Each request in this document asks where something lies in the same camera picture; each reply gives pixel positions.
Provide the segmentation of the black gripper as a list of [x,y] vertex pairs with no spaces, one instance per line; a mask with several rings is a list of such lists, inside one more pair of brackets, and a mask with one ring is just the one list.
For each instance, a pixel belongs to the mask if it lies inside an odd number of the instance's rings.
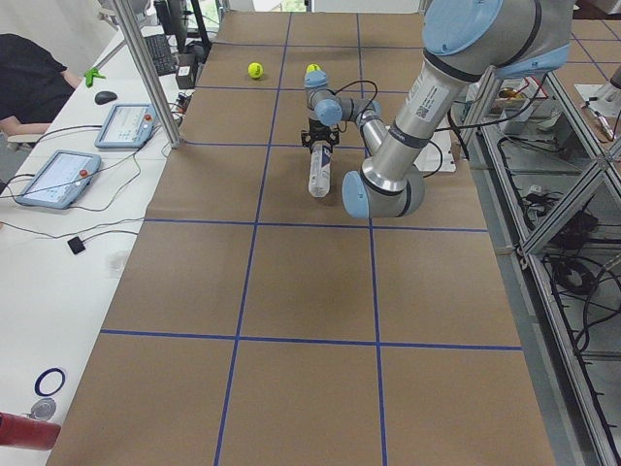
[[340,133],[333,126],[327,126],[320,120],[309,119],[309,131],[301,131],[301,144],[304,148],[311,149],[312,144],[323,141],[329,144],[330,152],[340,143]]

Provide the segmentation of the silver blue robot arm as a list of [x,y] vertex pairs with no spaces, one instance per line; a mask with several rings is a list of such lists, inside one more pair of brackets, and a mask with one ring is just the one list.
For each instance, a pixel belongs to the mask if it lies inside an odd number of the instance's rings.
[[400,217],[424,198],[414,162],[460,92],[488,68],[497,77],[524,78],[568,60],[571,1],[434,1],[422,30],[423,65],[391,125],[369,99],[345,99],[329,89],[323,71],[305,75],[307,107],[322,127],[352,121],[369,157],[345,174],[343,205],[354,218]]

